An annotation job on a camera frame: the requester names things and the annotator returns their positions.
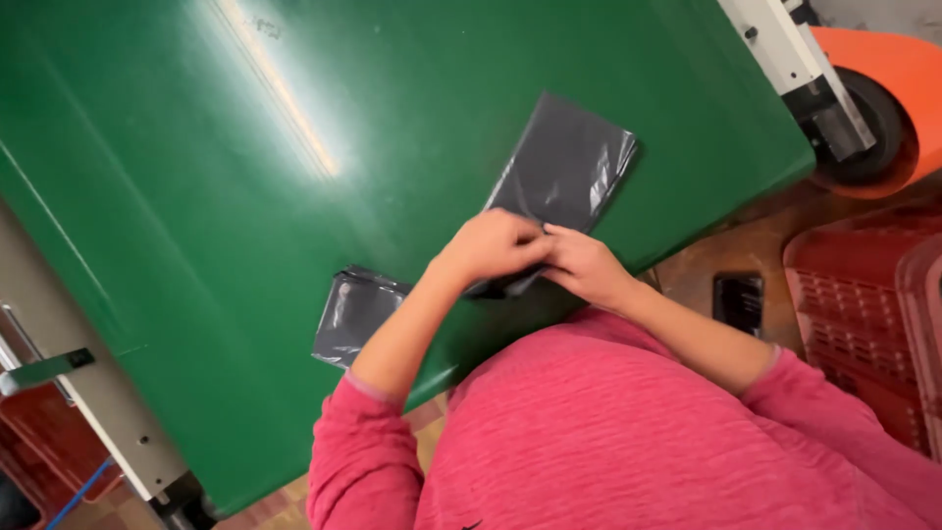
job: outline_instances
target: folded plastic bag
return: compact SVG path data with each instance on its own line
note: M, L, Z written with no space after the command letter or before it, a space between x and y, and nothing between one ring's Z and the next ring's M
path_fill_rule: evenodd
M370 337L405 300L412 285L348 265L333 276L313 356L349 368Z
M502 207L542 223L588 233L635 154L635 135L544 92L484 209ZM540 275L536 265L479 282L471 297L521 294Z

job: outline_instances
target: green table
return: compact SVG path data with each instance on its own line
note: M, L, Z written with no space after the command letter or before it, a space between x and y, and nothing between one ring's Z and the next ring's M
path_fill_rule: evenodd
M710 0L0 14L0 192L224 512L306 469L341 375L310 357L331 275L415 281L543 89L638 135L593 231L635 272L814 163ZM546 284L459 303L414 403L574 304Z

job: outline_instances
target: sweater sleeve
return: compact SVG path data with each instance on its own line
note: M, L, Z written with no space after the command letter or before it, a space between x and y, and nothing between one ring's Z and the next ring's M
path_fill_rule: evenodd
M942 528L942 466L891 438L873 411L782 349L742 402L840 453L932 528Z
M414 524L423 482L415 437L401 404L361 385L344 376L314 425L307 516L315 530Z

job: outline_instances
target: blue cable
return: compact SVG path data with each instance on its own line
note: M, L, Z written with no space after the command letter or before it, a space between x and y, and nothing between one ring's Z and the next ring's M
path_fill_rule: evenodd
M62 522L62 520L65 519L66 514L68 514L69 511L72 510L72 508L74 508L75 505L77 505L78 502L82 500L82 495L85 495L85 492L88 491L89 488L91 488L91 485L94 484L95 481L98 480L100 476L102 476L105 470L108 469L108 466L110 466L113 463L114 463L114 460L111 459L111 456L106 458L105 461L102 462L102 465L99 466L98 469L95 470L95 473L92 474L89 481L86 482L84 486L78 489L78 491L75 493L75 496L72 497L69 503L66 504L65 507L62 508L62 510L59 511L58 514L51 521L49 521L49 524L46 524L46 530L53 530L53 528L55 528L57 524Z

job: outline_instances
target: person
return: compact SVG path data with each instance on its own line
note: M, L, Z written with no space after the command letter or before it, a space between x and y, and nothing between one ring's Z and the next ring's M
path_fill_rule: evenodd
M403 403L466 286L543 262L592 306L450 394L423 475ZM792 352L632 278L606 246L506 211L468 221L314 427L314 528L942 528L942 468Z

